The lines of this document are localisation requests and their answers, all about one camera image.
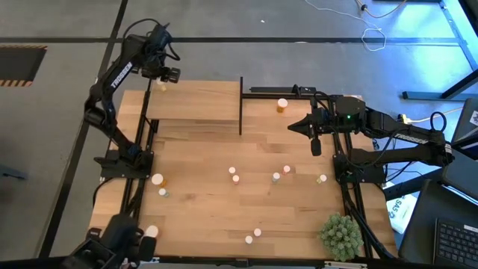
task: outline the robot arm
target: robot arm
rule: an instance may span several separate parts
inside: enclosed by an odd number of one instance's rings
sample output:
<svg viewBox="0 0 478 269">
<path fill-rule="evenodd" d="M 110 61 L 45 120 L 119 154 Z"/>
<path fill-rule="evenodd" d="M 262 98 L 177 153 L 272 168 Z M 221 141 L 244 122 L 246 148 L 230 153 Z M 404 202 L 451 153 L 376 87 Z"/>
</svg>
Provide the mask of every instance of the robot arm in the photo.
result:
<svg viewBox="0 0 478 269">
<path fill-rule="evenodd" d="M 416 143 L 408 149 L 390 149 L 382 152 L 368 152 L 351 149 L 348 160 L 356 166 L 383 165 L 392 162 L 420 161 L 428 165 L 443 167 L 453 156 L 451 146 L 444 139 L 443 132 L 423 129 L 399 123 L 391 116 L 365 106 L 365 103 L 351 96 L 337 96 L 332 111 L 318 108 L 317 101 L 311 100 L 312 113 L 303 120 L 288 126 L 312 139 L 311 151 L 314 156 L 321 154 L 318 137 L 333 132 L 363 133 L 370 138 L 395 137 Z"/>
<path fill-rule="evenodd" d="M 171 48 L 171 35 L 166 26 L 156 25 L 149 37 L 135 34 L 123 40 L 121 53 L 106 73 L 91 86 L 90 96 L 84 103 L 84 120 L 98 128 L 117 146 L 118 154 L 114 158 L 95 158 L 103 168 L 122 162 L 132 170 L 142 170 L 149 165 L 150 158 L 140 145 L 132 143 L 117 127 L 113 94 L 130 72 L 139 73 L 145 78 L 177 83 L 179 69 L 164 66 L 166 57 L 179 61 L 179 56 Z M 174 56 L 166 53 L 166 45 Z"/>
</svg>

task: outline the concrete floor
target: concrete floor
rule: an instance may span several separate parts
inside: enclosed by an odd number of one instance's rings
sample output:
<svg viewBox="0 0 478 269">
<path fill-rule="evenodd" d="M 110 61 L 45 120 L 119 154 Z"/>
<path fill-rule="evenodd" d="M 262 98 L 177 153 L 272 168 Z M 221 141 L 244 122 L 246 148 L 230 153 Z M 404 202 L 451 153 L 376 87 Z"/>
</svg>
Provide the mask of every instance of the concrete floor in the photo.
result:
<svg viewBox="0 0 478 269">
<path fill-rule="evenodd" d="M 311 0 L 376 23 L 389 37 L 453 37 L 437 4 L 408 3 L 384 19 L 360 15 L 352 0 Z M 367 1 L 374 13 L 395 4 Z M 456 0 L 447 0 L 456 23 L 476 55 L 477 39 Z M 109 37 L 119 0 L 0 0 L 0 37 Z M 362 22 L 317 11 L 300 0 L 138 0 L 130 1 L 119 33 L 145 17 L 171 22 L 174 37 L 360 37 Z M 144 34 L 151 25 L 131 32 Z M 0 87 L 0 163 L 25 171 L 26 181 L 0 180 L 0 260 L 35 256 L 39 238 L 94 82 L 106 44 L 48 44 L 31 87 Z M 459 102 L 419 102 L 400 98 L 404 90 L 443 91 L 471 72 L 458 46 L 387 45 L 368 52 L 362 44 L 181 43 L 173 44 L 183 79 L 236 80 L 252 86 L 312 85 L 326 93 L 362 95 L 367 105 L 412 119 L 448 111 Z M 119 52 L 115 46 L 114 59 Z M 117 91 L 144 90 L 147 81 L 130 75 Z M 459 113 L 448 116 L 451 139 Z M 429 123 L 421 123 L 429 128 Z M 84 238 L 108 140 L 90 129 L 52 255 L 66 255 Z M 433 169 L 420 164 L 409 170 Z M 413 178 L 407 173 L 397 182 Z"/>
</svg>

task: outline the wooden tabletop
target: wooden tabletop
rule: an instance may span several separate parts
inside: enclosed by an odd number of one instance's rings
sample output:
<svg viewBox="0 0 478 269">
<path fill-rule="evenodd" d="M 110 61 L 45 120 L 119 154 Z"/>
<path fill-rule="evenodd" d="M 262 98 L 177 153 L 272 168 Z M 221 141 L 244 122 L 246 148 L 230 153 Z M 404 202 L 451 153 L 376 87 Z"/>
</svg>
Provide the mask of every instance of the wooden tabletop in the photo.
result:
<svg viewBox="0 0 478 269">
<path fill-rule="evenodd" d="M 126 91 L 119 109 L 119 127 L 130 139 L 142 101 L 143 92 Z M 309 140 L 287 130 L 307 113 L 307 100 L 289 100 L 279 114 L 275 100 L 245 99 L 242 136 L 235 120 L 161 120 L 152 147 L 153 171 L 163 174 L 170 196 L 160 197 L 148 181 L 139 219 L 142 229 L 156 225 L 161 231 L 156 255 L 330 258 L 317 232 L 329 215 L 344 213 L 333 172 L 332 136 L 320 138 L 322 155 L 314 157 Z M 353 135 L 353 146 L 373 150 L 361 134 Z M 284 165 L 292 171 L 273 184 L 273 173 Z M 229 167 L 236 168 L 239 185 L 233 185 Z M 328 179 L 317 184 L 321 174 Z M 124 186 L 123 179 L 115 179 L 100 189 L 90 226 L 104 229 L 118 213 Z M 361 190 L 367 222 L 396 255 L 383 193 L 369 184 Z M 245 244 L 255 228 L 262 236 Z"/>
</svg>

